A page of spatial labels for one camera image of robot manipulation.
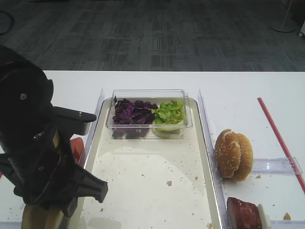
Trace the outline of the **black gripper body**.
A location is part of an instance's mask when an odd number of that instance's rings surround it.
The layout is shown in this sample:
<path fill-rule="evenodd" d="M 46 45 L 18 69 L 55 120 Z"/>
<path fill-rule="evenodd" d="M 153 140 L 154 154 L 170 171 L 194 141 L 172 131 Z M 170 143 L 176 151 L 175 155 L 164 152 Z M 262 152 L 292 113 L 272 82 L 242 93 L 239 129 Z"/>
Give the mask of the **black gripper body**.
<path fill-rule="evenodd" d="M 70 138 L 55 124 L 39 128 L 1 124 L 0 172 L 26 204 L 57 207 L 58 198 L 73 198 L 71 178 L 76 165 Z"/>

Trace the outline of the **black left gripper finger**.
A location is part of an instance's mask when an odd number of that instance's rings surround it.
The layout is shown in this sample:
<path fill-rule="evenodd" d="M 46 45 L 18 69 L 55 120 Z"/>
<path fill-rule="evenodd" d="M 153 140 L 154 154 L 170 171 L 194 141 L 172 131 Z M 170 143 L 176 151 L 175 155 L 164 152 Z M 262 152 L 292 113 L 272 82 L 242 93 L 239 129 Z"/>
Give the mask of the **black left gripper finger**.
<path fill-rule="evenodd" d="M 73 197 L 93 197 L 102 203 L 108 192 L 108 183 L 100 180 L 86 169 L 79 165 L 74 165 L 71 178 Z"/>

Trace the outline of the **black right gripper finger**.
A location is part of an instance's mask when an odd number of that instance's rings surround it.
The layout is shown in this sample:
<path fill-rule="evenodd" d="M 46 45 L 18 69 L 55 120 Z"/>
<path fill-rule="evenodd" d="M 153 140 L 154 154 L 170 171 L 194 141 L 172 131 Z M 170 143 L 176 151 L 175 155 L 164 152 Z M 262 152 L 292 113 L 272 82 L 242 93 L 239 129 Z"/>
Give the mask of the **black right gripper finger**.
<path fill-rule="evenodd" d="M 63 212 L 64 216 L 72 217 L 78 205 L 78 198 L 58 198 L 57 207 Z"/>

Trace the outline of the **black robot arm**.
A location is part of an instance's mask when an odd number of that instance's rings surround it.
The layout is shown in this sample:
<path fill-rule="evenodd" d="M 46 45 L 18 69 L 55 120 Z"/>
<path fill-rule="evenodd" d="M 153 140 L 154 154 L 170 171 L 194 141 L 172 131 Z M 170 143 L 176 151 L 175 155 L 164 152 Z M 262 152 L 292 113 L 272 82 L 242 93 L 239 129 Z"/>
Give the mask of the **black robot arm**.
<path fill-rule="evenodd" d="M 1 46 L 0 171 L 25 204 L 71 217 L 78 198 L 102 203 L 108 184 L 76 163 L 70 142 L 96 115 L 53 106 L 53 91 L 41 68 Z"/>

